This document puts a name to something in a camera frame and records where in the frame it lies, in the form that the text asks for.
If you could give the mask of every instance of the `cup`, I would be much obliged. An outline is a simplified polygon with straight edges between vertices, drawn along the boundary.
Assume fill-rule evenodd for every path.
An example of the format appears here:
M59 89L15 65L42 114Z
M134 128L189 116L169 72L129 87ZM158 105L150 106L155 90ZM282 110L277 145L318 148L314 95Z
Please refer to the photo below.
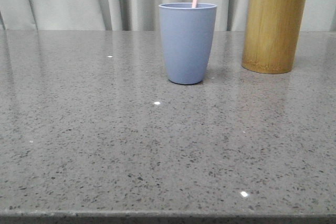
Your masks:
M259 73L292 70L305 0L249 0L241 65Z
M213 4L169 3L159 5L163 58L168 79L195 84L205 76L214 35Z

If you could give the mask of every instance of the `bamboo holder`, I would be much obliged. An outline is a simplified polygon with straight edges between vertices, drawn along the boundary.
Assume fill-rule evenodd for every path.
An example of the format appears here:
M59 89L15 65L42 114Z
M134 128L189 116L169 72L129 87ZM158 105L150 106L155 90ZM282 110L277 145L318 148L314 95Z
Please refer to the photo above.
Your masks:
M305 0L249 0L241 65L259 73L292 70Z

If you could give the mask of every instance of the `blue cup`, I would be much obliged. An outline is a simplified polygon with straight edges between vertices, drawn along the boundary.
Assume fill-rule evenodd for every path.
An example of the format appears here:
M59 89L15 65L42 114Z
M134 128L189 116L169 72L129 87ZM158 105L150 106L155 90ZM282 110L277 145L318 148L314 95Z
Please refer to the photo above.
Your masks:
M199 3L161 4L160 31L168 79L178 84L203 80L208 65L217 6Z

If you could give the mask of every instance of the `speckled surface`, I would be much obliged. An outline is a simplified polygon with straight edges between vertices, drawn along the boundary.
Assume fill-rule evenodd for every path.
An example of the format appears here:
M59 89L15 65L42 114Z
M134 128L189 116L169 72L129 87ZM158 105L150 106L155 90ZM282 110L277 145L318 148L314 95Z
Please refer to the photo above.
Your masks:
M215 33L181 86L156 32L0 31L0 218L335 220L336 33L301 33L278 75L243 41Z

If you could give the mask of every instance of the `gray countertop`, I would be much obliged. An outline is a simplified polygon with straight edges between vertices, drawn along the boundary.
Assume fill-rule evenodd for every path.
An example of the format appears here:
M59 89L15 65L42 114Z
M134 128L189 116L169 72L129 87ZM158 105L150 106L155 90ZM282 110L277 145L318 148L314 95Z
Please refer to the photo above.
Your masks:
M0 31L0 218L334 218L336 33L276 75L243 42L216 32L182 86L156 32Z

